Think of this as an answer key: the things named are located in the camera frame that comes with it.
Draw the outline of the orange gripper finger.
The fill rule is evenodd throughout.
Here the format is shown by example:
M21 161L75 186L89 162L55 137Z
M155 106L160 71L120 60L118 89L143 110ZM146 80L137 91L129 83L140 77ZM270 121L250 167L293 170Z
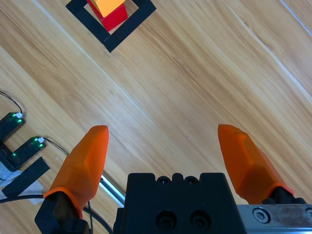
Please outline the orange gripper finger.
M83 208L97 193L109 142L105 125L92 127L64 160L35 216L43 234L90 234Z
M304 204L285 184L249 135L227 124L218 126L224 163L236 193L249 204Z

